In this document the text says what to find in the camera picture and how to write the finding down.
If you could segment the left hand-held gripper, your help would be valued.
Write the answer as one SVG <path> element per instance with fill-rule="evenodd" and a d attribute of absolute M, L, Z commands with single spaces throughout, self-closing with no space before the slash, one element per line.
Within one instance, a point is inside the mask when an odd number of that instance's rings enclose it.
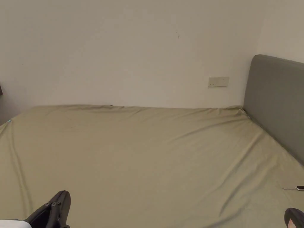
<path fill-rule="evenodd" d="M 0 220 L 0 228 L 69 228 L 67 218 L 70 206 L 70 193 L 59 191 L 32 213 L 26 221 Z"/>

